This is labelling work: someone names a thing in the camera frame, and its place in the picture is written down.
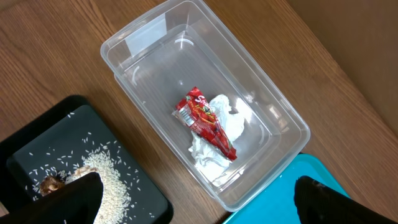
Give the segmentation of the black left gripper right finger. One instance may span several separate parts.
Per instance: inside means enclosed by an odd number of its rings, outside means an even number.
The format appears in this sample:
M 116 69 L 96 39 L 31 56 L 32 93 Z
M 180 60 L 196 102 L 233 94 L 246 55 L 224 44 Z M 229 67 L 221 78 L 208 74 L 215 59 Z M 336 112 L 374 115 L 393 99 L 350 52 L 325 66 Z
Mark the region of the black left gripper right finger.
M 296 180 L 294 204 L 304 224 L 397 224 L 306 175 Z

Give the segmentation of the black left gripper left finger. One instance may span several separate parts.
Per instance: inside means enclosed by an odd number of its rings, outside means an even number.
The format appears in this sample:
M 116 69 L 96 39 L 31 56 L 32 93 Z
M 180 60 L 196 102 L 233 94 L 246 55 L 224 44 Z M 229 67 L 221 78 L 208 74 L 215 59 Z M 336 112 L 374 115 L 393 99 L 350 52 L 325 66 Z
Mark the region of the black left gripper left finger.
M 92 224 L 101 206 L 103 183 L 91 172 L 36 202 L 1 217 L 3 224 Z

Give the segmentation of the white tissue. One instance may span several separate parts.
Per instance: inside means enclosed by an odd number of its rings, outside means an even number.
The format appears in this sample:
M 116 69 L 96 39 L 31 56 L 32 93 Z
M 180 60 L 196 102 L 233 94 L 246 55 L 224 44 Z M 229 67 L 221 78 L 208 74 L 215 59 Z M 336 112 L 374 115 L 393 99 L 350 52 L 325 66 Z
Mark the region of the white tissue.
M 244 116 L 241 113 L 231 114 L 232 107 L 226 95 L 218 95 L 209 105 L 216 114 L 221 127 L 225 131 L 231 143 L 234 143 L 244 131 Z M 195 167 L 205 176 L 206 180 L 219 187 L 227 181 L 229 174 L 227 169 L 232 161 L 214 145 L 200 138 L 192 132 L 193 141 L 188 149 L 195 160 Z

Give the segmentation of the red snack wrapper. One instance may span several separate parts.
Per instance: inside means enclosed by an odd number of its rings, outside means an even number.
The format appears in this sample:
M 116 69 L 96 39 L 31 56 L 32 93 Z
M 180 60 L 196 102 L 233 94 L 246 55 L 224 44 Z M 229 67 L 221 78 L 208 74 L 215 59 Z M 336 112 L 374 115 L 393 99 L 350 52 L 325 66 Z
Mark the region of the red snack wrapper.
M 237 159 L 236 149 L 227 137 L 217 115 L 197 87 L 193 87 L 179 101 L 173 115 L 196 135 L 217 147 L 227 159 L 231 161 Z

